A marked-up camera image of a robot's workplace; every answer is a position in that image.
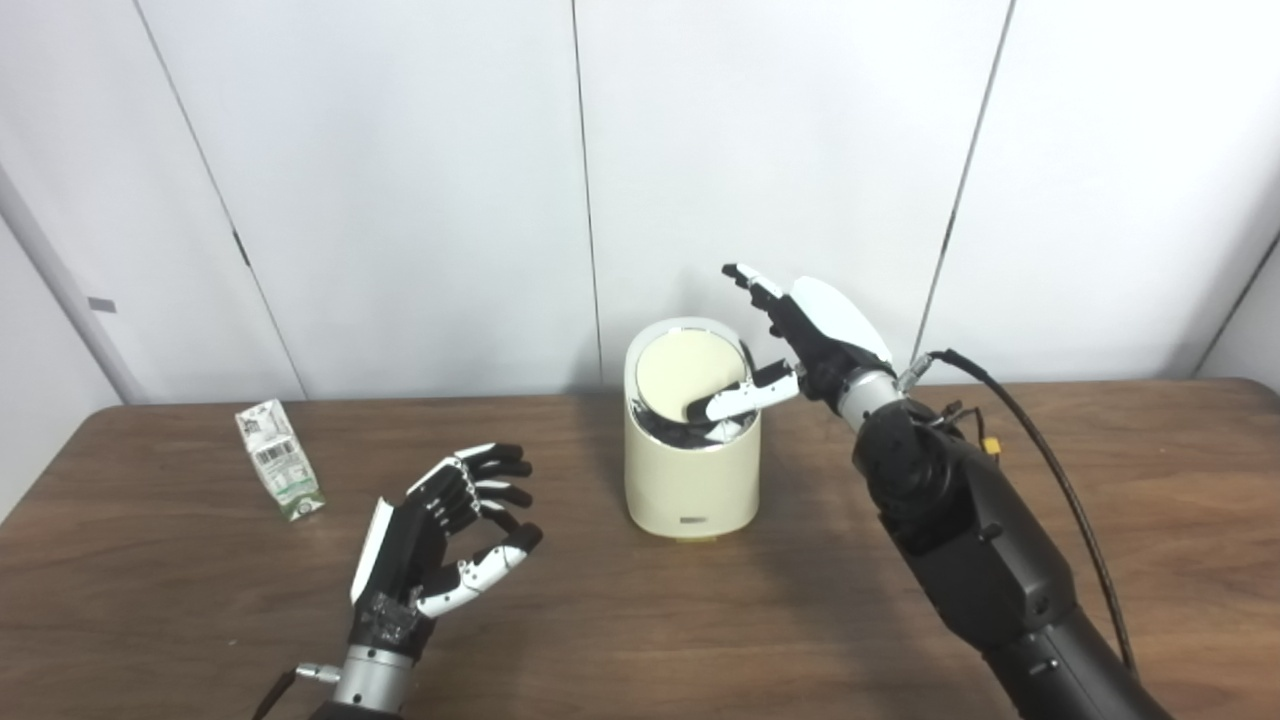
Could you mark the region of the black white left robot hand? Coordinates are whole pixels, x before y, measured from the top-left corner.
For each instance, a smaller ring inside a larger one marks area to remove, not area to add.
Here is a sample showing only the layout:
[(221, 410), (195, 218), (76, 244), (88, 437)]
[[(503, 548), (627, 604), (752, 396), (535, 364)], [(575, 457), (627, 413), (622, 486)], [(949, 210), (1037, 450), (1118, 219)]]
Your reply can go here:
[[(511, 507), (532, 506), (532, 496), (512, 480), (531, 473), (524, 447), (477, 445), (444, 456), (399, 502), (380, 498), (349, 589), (349, 644), (416, 664), (442, 616), (480, 597), (522, 564), (543, 532), (512, 515)], [(451, 539), (481, 520), (498, 525), (504, 538), (448, 561)]]

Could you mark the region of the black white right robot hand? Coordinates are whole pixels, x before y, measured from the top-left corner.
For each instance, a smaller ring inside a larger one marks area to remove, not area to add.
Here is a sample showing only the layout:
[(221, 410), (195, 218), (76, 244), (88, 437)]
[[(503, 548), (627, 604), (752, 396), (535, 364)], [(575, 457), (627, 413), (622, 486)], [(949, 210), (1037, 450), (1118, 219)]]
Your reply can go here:
[(686, 407), (689, 420), (718, 423), (803, 396), (827, 405), (860, 432), (870, 415), (902, 400), (886, 342), (838, 290), (805, 275), (783, 292), (746, 264), (721, 270), (748, 291), (751, 305), (768, 316), (771, 334), (783, 340), (796, 360), (758, 368), (746, 379), (692, 401)]

